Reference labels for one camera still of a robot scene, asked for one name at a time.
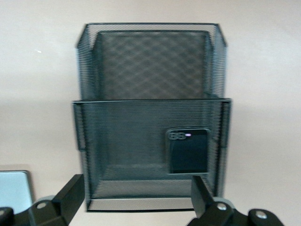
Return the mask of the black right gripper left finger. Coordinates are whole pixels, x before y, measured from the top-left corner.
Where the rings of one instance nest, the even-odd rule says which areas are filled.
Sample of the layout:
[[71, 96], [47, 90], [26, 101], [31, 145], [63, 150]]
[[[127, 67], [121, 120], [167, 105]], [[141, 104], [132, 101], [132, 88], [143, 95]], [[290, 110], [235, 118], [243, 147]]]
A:
[[84, 176], [74, 175], [51, 200], [41, 200], [15, 214], [11, 207], [1, 207], [2, 226], [68, 226], [85, 199]]

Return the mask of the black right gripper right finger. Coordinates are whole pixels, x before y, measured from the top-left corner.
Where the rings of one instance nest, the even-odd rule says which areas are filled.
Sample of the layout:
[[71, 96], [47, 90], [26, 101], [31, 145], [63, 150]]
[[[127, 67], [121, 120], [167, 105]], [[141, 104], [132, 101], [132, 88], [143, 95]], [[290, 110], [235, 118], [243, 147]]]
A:
[[214, 198], [204, 181], [193, 176], [191, 201], [196, 217], [189, 226], [281, 226], [283, 223], [272, 212], [251, 209], [247, 215], [240, 213], [234, 205], [223, 198]]

